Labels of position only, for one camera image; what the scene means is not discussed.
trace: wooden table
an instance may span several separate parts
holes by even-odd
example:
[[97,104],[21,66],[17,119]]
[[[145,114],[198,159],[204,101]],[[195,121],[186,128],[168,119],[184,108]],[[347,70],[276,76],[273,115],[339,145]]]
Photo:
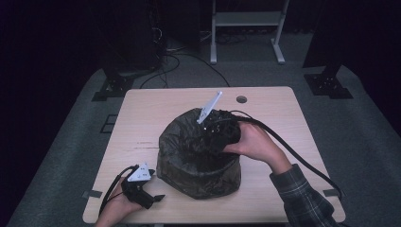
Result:
[[[127,166],[148,163],[156,168],[159,136],[178,115],[199,108],[222,91],[215,109],[239,110],[264,122],[288,142],[302,157],[327,175],[322,158],[295,95],[288,87],[237,87],[129,90],[116,120],[93,187],[102,197],[89,198],[83,220],[94,223],[104,194],[115,176]],[[240,104],[238,96],[248,101]],[[292,163],[299,163],[287,152]],[[288,222],[283,202],[269,174],[269,167],[245,156],[240,157],[242,182],[235,193],[197,201],[153,176],[145,184],[152,196],[164,194],[161,202],[128,216],[127,223],[274,223]],[[310,184],[323,195],[332,187],[300,164]],[[345,220],[337,197],[327,197],[335,207],[334,219]]]

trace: dark curtain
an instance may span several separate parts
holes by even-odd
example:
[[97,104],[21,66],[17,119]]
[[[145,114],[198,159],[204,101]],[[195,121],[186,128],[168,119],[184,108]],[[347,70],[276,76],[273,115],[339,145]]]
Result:
[[304,67],[340,59],[401,134],[401,3],[327,0]]
[[286,32],[313,32],[319,22],[324,0],[289,0],[283,30]]
[[85,1],[8,0],[1,7],[0,226],[6,226],[98,69],[98,35]]

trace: wrist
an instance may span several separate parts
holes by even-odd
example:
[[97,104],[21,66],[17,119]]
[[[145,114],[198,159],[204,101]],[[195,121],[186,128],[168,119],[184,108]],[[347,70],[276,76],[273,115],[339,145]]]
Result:
[[271,168],[274,175],[287,172],[292,169],[292,164],[286,154],[279,148],[269,152],[270,157],[266,159],[266,163]]

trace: plaid sleeve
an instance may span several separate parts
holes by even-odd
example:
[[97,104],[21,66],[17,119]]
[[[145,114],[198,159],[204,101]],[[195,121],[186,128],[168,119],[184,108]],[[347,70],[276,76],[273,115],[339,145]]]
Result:
[[332,217],[331,203],[310,186],[298,165],[280,175],[271,174],[270,178],[284,202],[292,227],[339,226]]

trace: white plastic piece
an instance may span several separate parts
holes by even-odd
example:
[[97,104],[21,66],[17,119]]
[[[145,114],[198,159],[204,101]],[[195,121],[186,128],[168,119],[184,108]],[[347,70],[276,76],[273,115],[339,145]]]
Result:
[[204,119],[209,115],[209,113],[213,110],[218,99],[221,97],[223,92],[219,91],[214,98],[212,98],[202,109],[200,112],[200,118],[197,120],[198,124],[201,124]]
[[148,164],[143,163],[141,164],[138,169],[136,169],[128,178],[129,182],[142,182],[142,181],[149,181],[151,178]]

